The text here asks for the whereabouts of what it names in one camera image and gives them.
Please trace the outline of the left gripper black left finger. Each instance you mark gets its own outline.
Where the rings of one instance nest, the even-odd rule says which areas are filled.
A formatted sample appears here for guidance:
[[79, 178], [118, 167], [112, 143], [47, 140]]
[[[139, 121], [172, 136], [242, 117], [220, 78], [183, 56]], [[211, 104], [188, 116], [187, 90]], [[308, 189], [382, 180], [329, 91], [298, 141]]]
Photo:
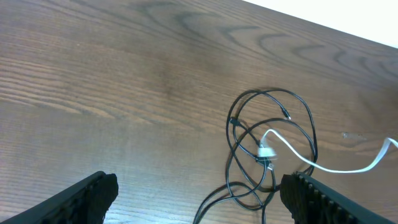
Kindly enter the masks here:
[[118, 191], [116, 174], [98, 171], [2, 224], [103, 224]]

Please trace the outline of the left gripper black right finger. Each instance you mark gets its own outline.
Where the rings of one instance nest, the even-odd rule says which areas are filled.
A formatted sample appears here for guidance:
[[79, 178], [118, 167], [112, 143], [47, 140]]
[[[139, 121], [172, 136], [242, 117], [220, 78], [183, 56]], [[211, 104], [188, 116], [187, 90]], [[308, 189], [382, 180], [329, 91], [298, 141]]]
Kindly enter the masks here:
[[393, 224], [303, 172], [282, 177], [280, 198], [299, 224]]

